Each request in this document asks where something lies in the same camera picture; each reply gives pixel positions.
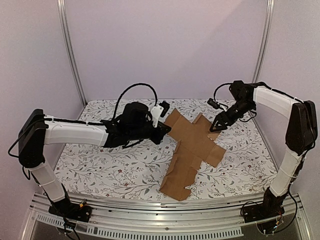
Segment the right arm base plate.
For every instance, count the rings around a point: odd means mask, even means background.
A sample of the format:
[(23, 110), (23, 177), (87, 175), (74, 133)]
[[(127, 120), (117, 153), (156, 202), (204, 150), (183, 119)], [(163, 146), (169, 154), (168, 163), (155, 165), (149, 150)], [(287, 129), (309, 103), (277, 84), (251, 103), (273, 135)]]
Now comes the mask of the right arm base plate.
[(283, 215), (285, 210), (282, 206), (276, 208), (265, 208), (262, 203), (258, 204), (253, 201), (246, 202), (240, 209), (240, 215), (245, 223), (256, 222)]

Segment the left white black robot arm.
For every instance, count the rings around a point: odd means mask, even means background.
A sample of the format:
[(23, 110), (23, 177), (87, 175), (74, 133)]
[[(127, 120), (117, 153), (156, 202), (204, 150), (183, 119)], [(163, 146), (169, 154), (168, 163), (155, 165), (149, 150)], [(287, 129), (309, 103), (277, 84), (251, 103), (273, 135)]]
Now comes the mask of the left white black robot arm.
[(44, 190), (51, 206), (63, 217), (70, 217), (74, 209), (79, 210), (83, 205), (71, 203), (64, 186), (45, 160), (44, 146), (85, 144), (126, 149), (143, 140), (150, 140), (158, 145), (171, 131), (171, 127), (160, 122), (169, 108), (166, 101), (152, 108), (140, 102), (131, 102), (125, 105), (119, 116), (99, 122), (54, 118), (45, 115), (42, 109), (35, 109), (13, 143), (18, 146), (15, 158)]

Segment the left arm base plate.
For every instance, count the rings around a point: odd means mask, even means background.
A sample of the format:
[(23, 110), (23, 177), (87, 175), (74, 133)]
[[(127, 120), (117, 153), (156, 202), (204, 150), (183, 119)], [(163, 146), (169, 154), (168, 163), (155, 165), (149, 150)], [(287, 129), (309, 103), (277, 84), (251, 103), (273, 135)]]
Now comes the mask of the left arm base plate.
[(86, 204), (81, 206), (80, 203), (72, 203), (68, 199), (63, 199), (51, 203), (48, 212), (56, 216), (88, 223), (92, 210), (92, 207)]

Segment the brown cardboard box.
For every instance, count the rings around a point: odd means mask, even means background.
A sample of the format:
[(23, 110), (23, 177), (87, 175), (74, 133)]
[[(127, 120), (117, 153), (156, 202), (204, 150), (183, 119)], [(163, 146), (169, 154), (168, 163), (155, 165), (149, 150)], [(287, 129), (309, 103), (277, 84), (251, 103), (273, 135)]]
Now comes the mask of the brown cardboard box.
[(220, 133), (210, 132), (211, 122), (202, 113), (190, 122), (175, 108), (165, 124), (171, 127), (168, 135), (177, 141), (177, 145), (159, 191), (183, 201), (191, 194), (186, 187), (195, 183), (201, 163), (216, 168), (226, 150), (215, 143)]

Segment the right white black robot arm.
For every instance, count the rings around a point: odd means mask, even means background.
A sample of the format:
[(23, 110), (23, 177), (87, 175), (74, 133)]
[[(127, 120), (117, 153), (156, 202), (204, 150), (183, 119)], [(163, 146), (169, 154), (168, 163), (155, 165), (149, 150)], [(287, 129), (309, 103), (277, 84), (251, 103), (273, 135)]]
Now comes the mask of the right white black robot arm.
[(264, 82), (245, 83), (235, 80), (228, 84), (235, 103), (224, 107), (215, 97), (207, 102), (222, 111), (214, 118), (210, 132), (221, 132), (240, 120), (246, 113), (263, 105), (285, 117), (288, 121), (285, 133), (286, 150), (276, 177), (263, 196), (258, 213), (262, 218), (274, 214), (290, 192), (290, 186), (298, 177), (307, 153), (316, 145), (318, 125), (316, 107), (311, 100), (300, 100), (283, 91), (269, 87)]

